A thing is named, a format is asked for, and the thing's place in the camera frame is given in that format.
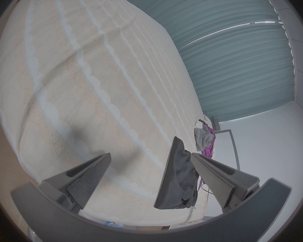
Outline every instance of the wall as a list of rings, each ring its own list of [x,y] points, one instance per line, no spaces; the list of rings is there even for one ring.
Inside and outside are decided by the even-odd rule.
[[[294,57],[295,101],[303,109],[303,22],[288,0],[270,0],[282,20]]]
[[[257,115],[220,123],[231,129],[240,170],[260,178],[273,177],[292,188],[280,215],[260,241],[268,241],[303,198],[303,110],[290,102]]]

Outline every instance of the purple cloth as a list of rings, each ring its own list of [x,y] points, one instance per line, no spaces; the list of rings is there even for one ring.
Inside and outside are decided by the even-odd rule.
[[[203,123],[204,125],[206,125],[206,127],[209,129],[210,133],[213,134],[213,140],[211,141],[210,146],[206,147],[204,149],[204,151],[201,152],[202,155],[207,156],[209,158],[212,158],[212,155],[213,155],[213,145],[214,145],[214,141],[215,141],[215,132],[204,121],[202,121],[201,119],[199,121],[201,123]]]

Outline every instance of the gray towel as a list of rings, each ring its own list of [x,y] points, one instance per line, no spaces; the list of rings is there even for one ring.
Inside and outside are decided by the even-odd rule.
[[[210,146],[214,136],[210,133],[208,127],[203,124],[203,129],[194,128],[194,137],[197,151],[203,151],[206,147]]]

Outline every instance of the curtain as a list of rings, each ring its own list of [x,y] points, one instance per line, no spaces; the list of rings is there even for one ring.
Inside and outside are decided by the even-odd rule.
[[[210,118],[237,119],[294,100],[291,48],[269,0],[128,1],[170,34]]]

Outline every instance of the beige bed sheet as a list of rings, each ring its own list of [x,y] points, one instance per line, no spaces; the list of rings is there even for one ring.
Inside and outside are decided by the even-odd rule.
[[[204,216],[154,202],[174,136],[204,118],[170,36],[126,0],[21,0],[0,41],[0,121],[37,182],[110,152],[84,211],[135,226]]]

